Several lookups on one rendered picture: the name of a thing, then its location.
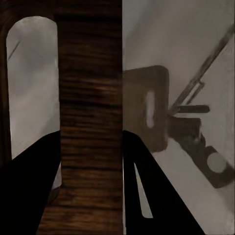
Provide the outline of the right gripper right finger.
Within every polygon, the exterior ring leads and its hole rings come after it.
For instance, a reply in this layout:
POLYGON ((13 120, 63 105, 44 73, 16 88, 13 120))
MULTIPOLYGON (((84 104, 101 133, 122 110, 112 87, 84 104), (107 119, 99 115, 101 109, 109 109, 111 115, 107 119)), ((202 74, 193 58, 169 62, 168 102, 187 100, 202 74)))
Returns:
POLYGON ((126 235, 205 235, 141 138, 122 134, 126 235), (153 218, 142 216, 134 163, 153 218))

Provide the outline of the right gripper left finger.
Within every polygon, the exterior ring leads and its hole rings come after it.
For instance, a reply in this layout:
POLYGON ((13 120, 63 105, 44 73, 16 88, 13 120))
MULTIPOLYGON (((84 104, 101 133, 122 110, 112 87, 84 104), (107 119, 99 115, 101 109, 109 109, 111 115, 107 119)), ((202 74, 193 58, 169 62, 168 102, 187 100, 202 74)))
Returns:
POLYGON ((57 131, 0 169, 0 235, 36 235, 60 162, 57 131))

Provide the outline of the cutting board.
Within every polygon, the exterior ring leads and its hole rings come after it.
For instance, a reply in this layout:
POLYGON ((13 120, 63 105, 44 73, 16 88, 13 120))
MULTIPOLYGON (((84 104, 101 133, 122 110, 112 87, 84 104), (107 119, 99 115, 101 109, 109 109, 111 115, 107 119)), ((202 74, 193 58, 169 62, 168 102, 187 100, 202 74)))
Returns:
POLYGON ((123 235, 122 0, 0 0, 0 169, 12 161, 6 38, 57 24, 61 186, 36 235, 123 235))

